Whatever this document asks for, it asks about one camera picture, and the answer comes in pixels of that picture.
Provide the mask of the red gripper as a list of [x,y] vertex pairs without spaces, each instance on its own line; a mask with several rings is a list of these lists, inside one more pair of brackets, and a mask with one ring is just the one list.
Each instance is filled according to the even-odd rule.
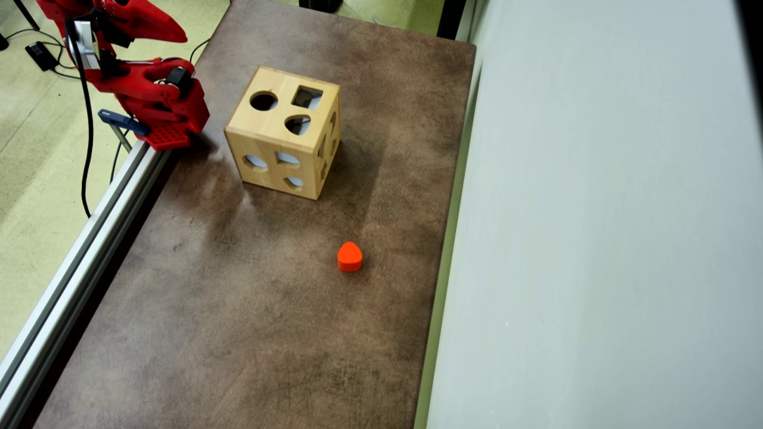
[[92,31],[110,46],[128,48],[135,39],[185,43],[187,35],[180,25],[149,1],[129,1],[129,32],[120,25],[125,22],[109,13],[107,1],[93,1],[90,19]]

